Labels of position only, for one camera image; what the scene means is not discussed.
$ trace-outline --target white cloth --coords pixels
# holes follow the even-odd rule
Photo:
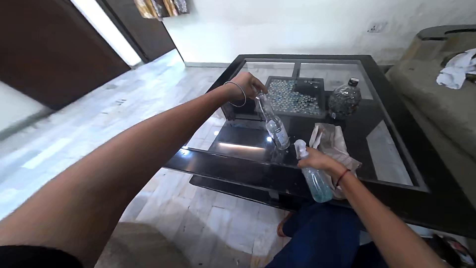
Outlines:
[[[476,59],[471,59],[476,54],[476,48],[458,54],[448,61],[436,78],[439,85],[452,89],[460,89],[466,79],[466,74],[476,74]]]
[[[315,123],[314,130],[309,140],[309,146],[329,155],[345,165],[350,171],[355,174],[356,169],[362,164],[347,153],[346,141],[340,126],[332,124]],[[344,193],[340,187],[334,187],[332,179],[326,174],[327,183],[334,193],[335,199],[344,199]]]

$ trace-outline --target spray bottle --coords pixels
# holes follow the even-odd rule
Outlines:
[[[306,151],[306,142],[303,140],[297,140],[294,143],[296,148],[296,155],[301,159],[306,159],[309,153]],[[313,167],[305,167],[302,169],[302,174],[306,178],[307,185],[311,191],[311,195],[318,203],[324,203],[332,199],[332,190],[324,180],[324,174],[321,170]]]

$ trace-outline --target black wooden table frame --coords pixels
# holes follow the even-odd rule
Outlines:
[[[397,139],[405,145],[404,148],[398,148],[399,152],[403,151],[410,156],[413,162],[407,164],[413,166],[418,173],[413,176],[419,180],[418,187],[397,187],[391,183],[363,181],[365,186],[407,223],[476,238],[476,210],[370,55],[239,55],[209,91],[231,80],[246,62],[295,62],[293,76],[298,76],[297,66],[301,62],[316,60],[319,63],[335,63],[336,60],[339,63],[360,62],[364,69],[362,73],[371,81],[372,85],[369,87],[375,89],[377,99],[390,119],[389,131],[396,130]],[[231,105],[224,105],[222,110],[228,120],[235,118]],[[310,199],[304,177],[295,167],[250,161],[192,148],[180,149],[165,167],[239,187],[268,191],[271,195],[276,193]],[[297,183],[289,180],[290,177],[297,176],[303,179]],[[349,206],[345,200],[330,202],[338,206]]]

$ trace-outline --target beige upholstery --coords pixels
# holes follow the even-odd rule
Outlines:
[[[454,90],[436,83],[443,58],[476,48],[476,33],[447,37],[441,41],[415,37],[387,78],[476,207],[476,84],[465,81]]]

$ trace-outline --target black lid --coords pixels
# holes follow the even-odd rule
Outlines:
[[[351,78],[349,79],[349,86],[357,86],[358,84],[358,79],[357,78]]]

